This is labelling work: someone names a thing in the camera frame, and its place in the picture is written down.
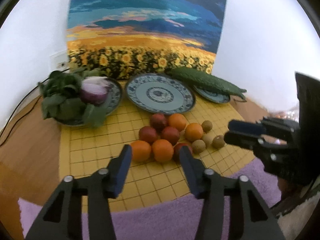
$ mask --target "yellow grid mat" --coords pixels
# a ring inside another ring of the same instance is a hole
[[[60,140],[59,176],[75,178],[88,176],[106,167],[111,158],[117,157],[124,144],[138,139],[139,129],[149,125],[151,113],[136,107],[125,96],[120,106],[107,116],[102,127],[68,127],[62,125]],[[212,121],[209,132],[224,134],[231,119],[243,120],[230,105],[218,105],[201,97],[195,107],[184,116],[188,123]],[[186,142],[181,132],[180,142]],[[226,145],[217,150],[209,147],[195,158],[201,159],[207,168],[223,176],[229,176],[254,159],[251,151]],[[124,188],[117,199],[110,199],[111,212],[132,210],[174,200],[189,193],[182,167],[171,160],[158,163],[150,159],[143,163],[131,163]],[[83,198],[83,212],[87,211],[87,199]]]

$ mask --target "kiwi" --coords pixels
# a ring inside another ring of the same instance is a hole
[[[213,136],[210,135],[210,134],[204,134],[204,135],[202,136],[201,140],[204,141],[205,146],[208,148],[208,147],[212,144]]]
[[[212,129],[212,122],[210,122],[209,120],[205,120],[203,121],[201,126],[204,132],[209,132]]]
[[[219,149],[226,145],[225,141],[223,140],[223,135],[216,136],[212,141],[212,146]]]
[[[203,140],[196,140],[192,143],[192,151],[193,153],[201,153],[205,150],[205,143]]]

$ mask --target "painted sky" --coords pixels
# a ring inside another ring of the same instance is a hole
[[[226,0],[71,0],[68,28],[131,26],[192,38],[217,52]]]

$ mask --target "sunflower painting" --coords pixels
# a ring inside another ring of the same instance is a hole
[[[210,74],[225,5],[226,0],[71,0],[70,62],[118,80],[181,66]]]

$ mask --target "purple rug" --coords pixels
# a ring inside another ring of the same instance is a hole
[[[237,178],[246,175],[257,188],[268,206],[280,200],[281,192],[277,186],[277,177],[263,171],[263,164],[254,159],[237,173]],[[161,203],[148,208],[112,214],[113,225],[118,240],[193,240],[200,219],[202,200],[192,195]],[[21,210],[23,235],[26,236],[41,207],[23,199],[18,201]],[[88,217],[82,215],[83,239],[89,240]],[[229,205],[225,204],[224,228],[222,240],[228,236]]]

